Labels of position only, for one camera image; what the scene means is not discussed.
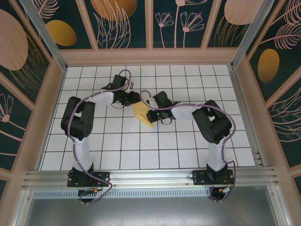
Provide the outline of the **yellow cloth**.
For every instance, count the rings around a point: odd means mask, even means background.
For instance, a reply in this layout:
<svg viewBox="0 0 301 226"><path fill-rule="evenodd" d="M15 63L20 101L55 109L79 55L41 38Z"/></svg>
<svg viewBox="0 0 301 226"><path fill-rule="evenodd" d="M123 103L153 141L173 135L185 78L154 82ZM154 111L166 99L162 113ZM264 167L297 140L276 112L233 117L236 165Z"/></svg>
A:
<svg viewBox="0 0 301 226"><path fill-rule="evenodd" d="M132 104L132 109L134 113L134 117L143 122L145 125L153 128L152 123L147 118L147 113L150 110L148 106L146 106L142 101Z"/></svg>

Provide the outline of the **grey metal sheet panel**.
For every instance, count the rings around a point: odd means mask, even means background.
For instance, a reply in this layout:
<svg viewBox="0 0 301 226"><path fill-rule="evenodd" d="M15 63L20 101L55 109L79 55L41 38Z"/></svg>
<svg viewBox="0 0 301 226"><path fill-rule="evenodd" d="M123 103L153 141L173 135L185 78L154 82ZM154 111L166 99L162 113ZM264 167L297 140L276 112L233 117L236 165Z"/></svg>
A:
<svg viewBox="0 0 301 226"><path fill-rule="evenodd" d="M224 202L207 197L33 200L25 226L285 226L265 187L241 187Z"/></svg>

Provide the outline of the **long aluminium mounting rail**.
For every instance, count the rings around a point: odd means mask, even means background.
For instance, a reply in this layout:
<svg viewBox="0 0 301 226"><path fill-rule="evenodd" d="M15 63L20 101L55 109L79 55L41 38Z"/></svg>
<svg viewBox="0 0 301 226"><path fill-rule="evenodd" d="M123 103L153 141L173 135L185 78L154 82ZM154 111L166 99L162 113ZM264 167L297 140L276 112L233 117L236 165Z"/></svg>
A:
<svg viewBox="0 0 301 226"><path fill-rule="evenodd" d="M191 169L112 170L113 188L193 187ZM66 189L68 171L28 171L21 187L27 189ZM274 186L278 178L272 167L237 167L236 186Z"/></svg>

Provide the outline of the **aluminium side rail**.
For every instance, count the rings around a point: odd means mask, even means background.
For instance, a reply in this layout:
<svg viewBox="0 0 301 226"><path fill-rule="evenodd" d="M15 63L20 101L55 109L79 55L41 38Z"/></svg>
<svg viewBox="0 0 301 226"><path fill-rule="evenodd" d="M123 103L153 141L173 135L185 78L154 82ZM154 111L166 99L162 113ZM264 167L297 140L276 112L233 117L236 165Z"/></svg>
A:
<svg viewBox="0 0 301 226"><path fill-rule="evenodd" d="M244 123L244 127L246 130L246 134L249 140L249 144L251 146L251 151L253 154L253 158L255 161L255 165L257 167L265 167L266 162L264 160L264 156L262 155L261 146L258 140L258 136L256 134L254 123L249 111L249 108L247 106L247 101L244 96L242 86L240 84L240 81L237 77L236 71L232 69L230 65L228 65L228 71L230 74L231 82L234 88L234 92L238 101L238 106L241 112L242 120Z"/></svg>

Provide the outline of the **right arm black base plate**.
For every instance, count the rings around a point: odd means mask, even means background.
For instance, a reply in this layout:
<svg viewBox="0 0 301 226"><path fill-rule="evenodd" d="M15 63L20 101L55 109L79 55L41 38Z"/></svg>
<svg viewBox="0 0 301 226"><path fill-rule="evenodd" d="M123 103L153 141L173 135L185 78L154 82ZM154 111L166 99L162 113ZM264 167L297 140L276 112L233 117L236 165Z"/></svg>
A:
<svg viewBox="0 0 301 226"><path fill-rule="evenodd" d="M192 171L192 180L194 185L219 185L225 186L227 183L234 183L233 171L227 169L225 172L222 172L215 179L211 179L207 175L206 170L193 170Z"/></svg>

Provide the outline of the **aluminium corner post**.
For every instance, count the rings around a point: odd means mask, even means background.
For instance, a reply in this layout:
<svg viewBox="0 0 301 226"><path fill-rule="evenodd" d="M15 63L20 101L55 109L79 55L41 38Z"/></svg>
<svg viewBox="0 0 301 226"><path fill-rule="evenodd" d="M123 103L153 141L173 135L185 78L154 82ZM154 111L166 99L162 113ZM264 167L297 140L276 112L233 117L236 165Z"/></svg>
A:
<svg viewBox="0 0 301 226"><path fill-rule="evenodd" d="M66 71L66 63L43 19L50 19L59 9L58 0L19 0L25 13L44 40L59 67Z"/></svg>
<svg viewBox="0 0 301 226"><path fill-rule="evenodd" d="M262 0L259 8L254 15L253 20L251 21L245 35L242 38L242 41L231 61L231 68L235 70L238 65L240 64L241 60L243 59L244 55L246 54L247 49L251 45L252 41L254 40L256 34L258 33L259 29L261 28L265 18L267 17L268 13L270 12L273 3L275 0Z"/></svg>

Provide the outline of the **aluminium frame bar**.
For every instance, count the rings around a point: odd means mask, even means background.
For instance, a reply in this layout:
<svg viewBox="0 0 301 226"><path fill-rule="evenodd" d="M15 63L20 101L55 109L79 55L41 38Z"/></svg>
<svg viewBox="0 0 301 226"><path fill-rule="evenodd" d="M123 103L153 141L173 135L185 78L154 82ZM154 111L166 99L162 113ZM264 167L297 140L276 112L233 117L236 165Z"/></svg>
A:
<svg viewBox="0 0 301 226"><path fill-rule="evenodd" d="M267 186L273 210L279 226L292 226L292 221L286 207L280 186Z"/></svg>
<svg viewBox="0 0 301 226"><path fill-rule="evenodd" d="M11 226L25 226L33 197L33 190L22 190L13 214Z"/></svg>

